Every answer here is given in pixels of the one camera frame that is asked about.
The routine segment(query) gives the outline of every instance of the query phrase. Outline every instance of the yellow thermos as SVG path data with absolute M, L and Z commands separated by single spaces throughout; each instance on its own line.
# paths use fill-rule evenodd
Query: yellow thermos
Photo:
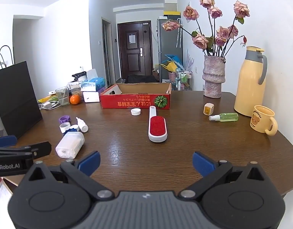
M 252 116 L 255 105 L 262 105 L 267 58 L 262 55 L 263 49 L 248 46 L 242 64 L 234 109 L 243 115 Z

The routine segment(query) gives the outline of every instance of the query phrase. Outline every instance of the green liquid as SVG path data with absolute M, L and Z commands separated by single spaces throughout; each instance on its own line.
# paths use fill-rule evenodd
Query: green liquid
M 220 121 L 237 121 L 239 115 L 237 113 L 220 114 Z

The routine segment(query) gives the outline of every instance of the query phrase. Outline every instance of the red bristle pad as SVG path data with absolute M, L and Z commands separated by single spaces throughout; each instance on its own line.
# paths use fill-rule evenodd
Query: red bristle pad
M 154 136 L 165 134 L 164 118 L 162 116 L 153 116 L 151 118 L 150 133 Z

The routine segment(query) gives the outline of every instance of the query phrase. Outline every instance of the doorway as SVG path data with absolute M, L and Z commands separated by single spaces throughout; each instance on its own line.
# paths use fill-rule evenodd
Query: doorway
M 103 56 L 105 67 L 105 78 L 107 87 L 116 83 L 115 69 L 113 65 L 113 42 L 111 34 L 111 23 L 102 18 Z
M 151 21 L 118 24 L 121 77 L 152 75 Z

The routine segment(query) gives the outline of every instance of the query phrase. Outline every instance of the wooden table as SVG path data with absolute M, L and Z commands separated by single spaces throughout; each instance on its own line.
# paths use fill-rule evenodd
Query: wooden table
M 40 121 L 18 145 L 41 141 L 52 144 L 47 165 L 58 165 L 55 146 L 62 138 L 58 119 L 70 115 L 85 120 L 89 131 L 77 159 L 98 150 L 101 165 L 92 178 L 112 189 L 175 190 L 177 193 L 201 176 L 192 167 L 192 154 L 201 151 L 214 160 L 227 159 L 234 165 L 257 161 L 281 194 L 293 189 L 293 146 L 280 133 L 268 136 L 249 126 L 250 118 L 239 115 L 235 122 L 209 121 L 204 104 L 215 105 L 214 114 L 235 112 L 235 96 L 224 92 L 221 99 L 203 96 L 201 91 L 173 91 L 171 109 L 157 110 L 167 122 L 168 137 L 163 143 L 148 138 L 149 110 L 132 116 L 130 109 L 102 109 L 100 103 L 83 103 L 54 110 L 42 110 Z

